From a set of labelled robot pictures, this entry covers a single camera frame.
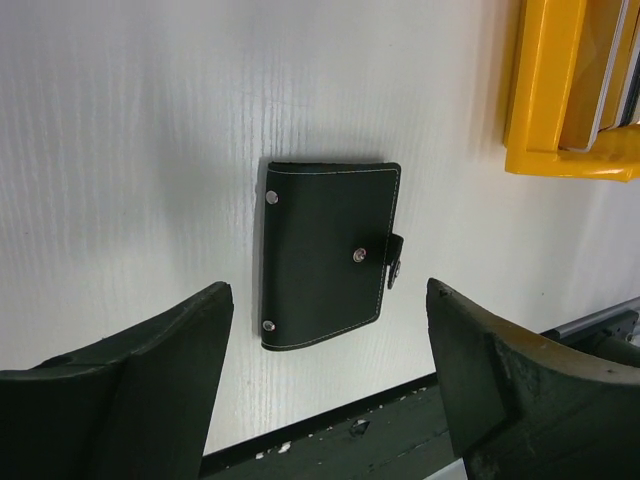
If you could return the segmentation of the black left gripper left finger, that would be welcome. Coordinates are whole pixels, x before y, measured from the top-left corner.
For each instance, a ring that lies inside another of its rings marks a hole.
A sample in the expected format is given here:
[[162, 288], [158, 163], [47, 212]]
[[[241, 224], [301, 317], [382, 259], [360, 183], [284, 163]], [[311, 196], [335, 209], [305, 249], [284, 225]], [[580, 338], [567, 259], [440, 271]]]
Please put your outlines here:
[[194, 479], [233, 318], [214, 283], [169, 310], [1, 374], [5, 479]]

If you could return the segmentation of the black leather card holder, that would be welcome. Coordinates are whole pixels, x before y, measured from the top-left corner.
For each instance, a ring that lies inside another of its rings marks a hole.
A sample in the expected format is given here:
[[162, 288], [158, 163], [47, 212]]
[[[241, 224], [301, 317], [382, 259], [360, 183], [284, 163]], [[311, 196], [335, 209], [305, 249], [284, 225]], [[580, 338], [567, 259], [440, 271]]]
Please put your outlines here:
[[394, 162], [270, 161], [260, 327], [270, 351], [306, 348], [375, 322], [399, 275]]

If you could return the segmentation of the yellow plastic bin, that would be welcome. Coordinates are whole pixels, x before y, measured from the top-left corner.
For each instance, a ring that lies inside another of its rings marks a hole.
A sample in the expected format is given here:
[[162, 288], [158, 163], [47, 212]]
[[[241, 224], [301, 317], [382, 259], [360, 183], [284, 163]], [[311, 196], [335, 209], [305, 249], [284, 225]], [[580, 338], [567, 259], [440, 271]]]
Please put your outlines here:
[[639, 177], [639, 127], [600, 134], [592, 149], [559, 148], [585, 1], [522, 3], [504, 134], [505, 170], [542, 177], [629, 182]]

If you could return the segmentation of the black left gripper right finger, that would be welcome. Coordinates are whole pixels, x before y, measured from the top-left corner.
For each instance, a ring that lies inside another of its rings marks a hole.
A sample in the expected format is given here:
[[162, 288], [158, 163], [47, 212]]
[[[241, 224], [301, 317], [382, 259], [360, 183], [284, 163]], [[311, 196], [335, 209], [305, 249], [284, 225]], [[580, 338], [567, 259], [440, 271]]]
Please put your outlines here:
[[471, 479], [635, 479], [639, 332], [566, 346], [430, 279], [431, 350]]

